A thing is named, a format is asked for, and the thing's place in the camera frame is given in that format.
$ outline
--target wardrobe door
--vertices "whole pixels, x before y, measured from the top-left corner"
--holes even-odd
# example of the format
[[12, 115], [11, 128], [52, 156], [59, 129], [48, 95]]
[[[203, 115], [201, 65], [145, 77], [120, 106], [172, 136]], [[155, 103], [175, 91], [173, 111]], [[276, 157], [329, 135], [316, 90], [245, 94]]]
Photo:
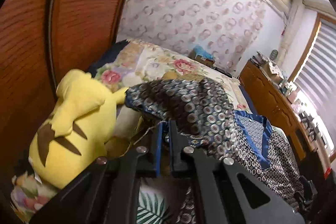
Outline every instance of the wardrobe door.
[[86, 70], [116, 36], [124, 0], [53, 0], [50, 43], [55, 83]]
[[55, 104], [45, 54], [48, 0], [0, 8], [0, 174], [9, 178]]

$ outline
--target silver screw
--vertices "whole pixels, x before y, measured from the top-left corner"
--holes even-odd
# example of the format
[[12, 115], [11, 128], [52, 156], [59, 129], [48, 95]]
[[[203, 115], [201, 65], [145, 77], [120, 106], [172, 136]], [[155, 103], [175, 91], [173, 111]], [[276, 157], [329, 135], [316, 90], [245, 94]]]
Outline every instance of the silver screw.
[[192, 154], [194, 153], [195, 149], [191, 146], [186, 146], [185, 148], [183, 148], [183, 152], [186, 154]]
[[107, 163], [107, 158], [104, 157], [104, 156], [98, 157], [96, 159], [96, 163], [99, 164], [99, 165], [106, 164]]
[[233, 165], [235, 163], [235, 160], [233, 158], [230, 157], [225, 157], [223, 159], [223, 163], [226, 165]]
[[143, 153], [146, 153], [146, 152], [147, 152], [147, 147], [145, 147], [145, 146], [138, 146], [138, 147], [136, 148], [136, 150], [137, 150], [138, 153], [143, 154]]

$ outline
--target triangular cutout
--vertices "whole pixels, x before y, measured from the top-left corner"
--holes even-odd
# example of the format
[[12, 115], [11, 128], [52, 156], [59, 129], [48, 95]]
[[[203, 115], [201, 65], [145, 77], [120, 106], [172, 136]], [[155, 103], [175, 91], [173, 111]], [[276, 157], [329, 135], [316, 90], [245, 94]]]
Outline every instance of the triangular cutout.
[[245, 175], [239, 173], [237, 177], [252, 209], [270, 202], [270, 198]]

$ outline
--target wallpaper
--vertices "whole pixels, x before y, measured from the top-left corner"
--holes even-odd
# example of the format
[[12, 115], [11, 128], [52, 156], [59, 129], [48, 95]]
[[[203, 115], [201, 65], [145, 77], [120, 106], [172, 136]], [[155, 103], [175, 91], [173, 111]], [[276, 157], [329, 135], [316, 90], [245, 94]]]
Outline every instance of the wallpaper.
[[183, 55], [201, 45], [234, 71], [263, 27], [263, 0], [126, 0], [118, 35]]

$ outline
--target yellow plush toy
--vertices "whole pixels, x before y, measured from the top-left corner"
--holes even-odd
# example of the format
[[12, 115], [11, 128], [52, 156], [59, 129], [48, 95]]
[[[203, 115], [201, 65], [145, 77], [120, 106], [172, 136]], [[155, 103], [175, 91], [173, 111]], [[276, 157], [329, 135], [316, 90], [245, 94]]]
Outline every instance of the yellow plush toy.
[[58, 85], [58, 101], [35, 134], [29, 157], [44, 180], [63, 188], [99, 156], [116, 122], [116, 106], [124, 103], [122, 88], [112, 93], [91, 74], [70, 70]]

